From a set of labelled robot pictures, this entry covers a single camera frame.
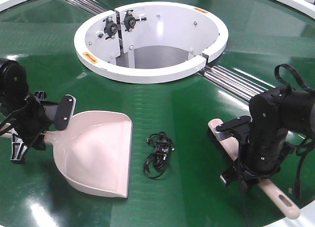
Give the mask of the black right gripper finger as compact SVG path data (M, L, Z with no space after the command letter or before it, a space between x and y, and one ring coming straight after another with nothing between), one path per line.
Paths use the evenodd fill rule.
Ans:
M234 161L232 165L220 174L220 180L225 187L228 187L232 182L240 181L243 179L238 160Z
M214 127L214 135L217 140L225 140L230 137L246 140L250 133L250 123L250 116L241 116L227 122L220 122Z

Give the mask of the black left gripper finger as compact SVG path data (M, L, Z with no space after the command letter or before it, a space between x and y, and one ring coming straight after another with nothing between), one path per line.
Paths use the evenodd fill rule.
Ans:
M14 164L25 164L26 154L29 151L29 146L23 141L15 130L11 132L11 162Z
M76 98L65 95L60 102L42 100L41 105L45 109L45 115L54 124L56 130L65 130L71 122Z

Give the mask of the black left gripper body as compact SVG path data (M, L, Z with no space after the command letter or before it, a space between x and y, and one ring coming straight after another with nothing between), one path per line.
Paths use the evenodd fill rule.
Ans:
M9 93L9 108L13 113L10 119L18 135L27 145L45 150L44 135L52 124L46 115L44 103L47 95L45 91L11 91Z

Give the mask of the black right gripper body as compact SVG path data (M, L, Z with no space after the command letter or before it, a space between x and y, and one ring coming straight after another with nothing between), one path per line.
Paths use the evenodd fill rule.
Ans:
M241 184L245 188L280 171L281 163L292 150L285 143L287 134L287 129L251 130L240 154Z

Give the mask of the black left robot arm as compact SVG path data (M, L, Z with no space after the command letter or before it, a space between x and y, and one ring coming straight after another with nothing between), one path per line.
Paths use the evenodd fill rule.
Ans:
M11 133L11 158L24 164L25 155L33 147L45 150L44 134L51 125L65 130L73 116L76 99L65 95L60 102L46 100L44 91L32 93L25 68L14 60L0 60L0 133Z

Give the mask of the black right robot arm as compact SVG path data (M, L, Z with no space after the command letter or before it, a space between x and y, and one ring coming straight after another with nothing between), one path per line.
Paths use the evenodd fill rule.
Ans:
M237 158L220 178L225 186L241 180L266 179L280 171L295 147L286 142L289 131L315 138L315 95L280 86L252 97L250 115L215 127L217 140L234 137Z

